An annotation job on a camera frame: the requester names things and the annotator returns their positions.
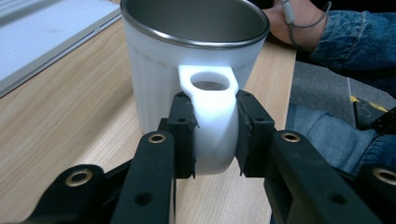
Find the table surface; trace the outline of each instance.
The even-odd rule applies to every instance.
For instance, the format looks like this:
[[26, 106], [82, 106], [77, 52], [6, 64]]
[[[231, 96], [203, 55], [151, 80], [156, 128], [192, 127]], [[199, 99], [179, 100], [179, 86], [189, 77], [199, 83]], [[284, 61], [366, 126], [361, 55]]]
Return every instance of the table surface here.
[[[283, 129], [295, 50], [269, 36], [245, 91]], [[122, 22], [75, 49], [0, 99], [0, 223], [26, 219], [65, 169], [97, 164], [105, 172], [134, 156], [142, 136]], [[221, 175], [177, 181], [177, 223], [265, 223], [263, 179]]]

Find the mug handle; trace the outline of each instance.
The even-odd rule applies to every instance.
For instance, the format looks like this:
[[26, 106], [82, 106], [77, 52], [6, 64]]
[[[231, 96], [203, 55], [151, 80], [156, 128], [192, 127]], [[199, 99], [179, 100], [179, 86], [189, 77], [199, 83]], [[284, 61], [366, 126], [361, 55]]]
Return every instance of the mug handle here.
[[[224, 172], [233, 161], [239, 120], [235, 95], [238, 83], [227, 66], [178, 67], [180, 87], [190, 97], [198, 126], [193, 130], [192, 151], [197, 175]], [[197, 83], [215, 83], [223, 89], [203, 89]]]

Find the jeans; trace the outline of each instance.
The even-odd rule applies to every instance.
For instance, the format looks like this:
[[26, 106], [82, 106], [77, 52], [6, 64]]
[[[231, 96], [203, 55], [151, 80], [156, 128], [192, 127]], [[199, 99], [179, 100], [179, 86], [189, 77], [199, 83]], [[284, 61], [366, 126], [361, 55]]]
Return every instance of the jeans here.
[[396, 168], [396, 135], [360, 131], [326, 111], [290, 104], [286, 129], [305, 136], [333, 167], [356, 175], [363, 164]]

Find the denim pants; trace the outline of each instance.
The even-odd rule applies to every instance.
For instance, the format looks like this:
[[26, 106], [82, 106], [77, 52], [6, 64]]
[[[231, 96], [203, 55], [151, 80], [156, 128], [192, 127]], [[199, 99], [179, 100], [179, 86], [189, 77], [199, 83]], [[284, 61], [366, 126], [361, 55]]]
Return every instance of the denim pants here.
[[333, 167], [356, 175], [363, 164], [396, 169], [396, 135], [360, 131], [326, 111], [290, 104], [286, 129], [305, 136]]
[[[330, 11], [310, 57], [333, 71], [354, 71], [353, 78], [396, 96], [396, 13]], [[395, 74], [375, 76], [388, 70]], [[365, 163], [396, 167], [395, 135], [362, 132], [325, 111], [297, 105], [290, 106], [287, 129], [303, 134], [330, 165], [348, 173], [355, 175]]]

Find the person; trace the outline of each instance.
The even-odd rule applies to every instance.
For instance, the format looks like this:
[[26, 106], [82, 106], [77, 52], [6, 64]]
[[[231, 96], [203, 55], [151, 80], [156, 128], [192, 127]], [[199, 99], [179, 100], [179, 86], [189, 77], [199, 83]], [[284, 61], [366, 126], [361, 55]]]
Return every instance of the person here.
[[[290, 0], [290, 5], [294, 24], [304, 28], [288, 25], [281, 1], [275, 0], [263, 10], [272, 35], [322, 66], [396, 96], [396, 13], [325, 12], [310, 0]], [[290, 105], [286, 129], [304, 135], [330, 165], [347, 173], [356, 175], [367, 163], [396, 168], [396, 135], [360, 131], [326, 111], [299, 105]]]

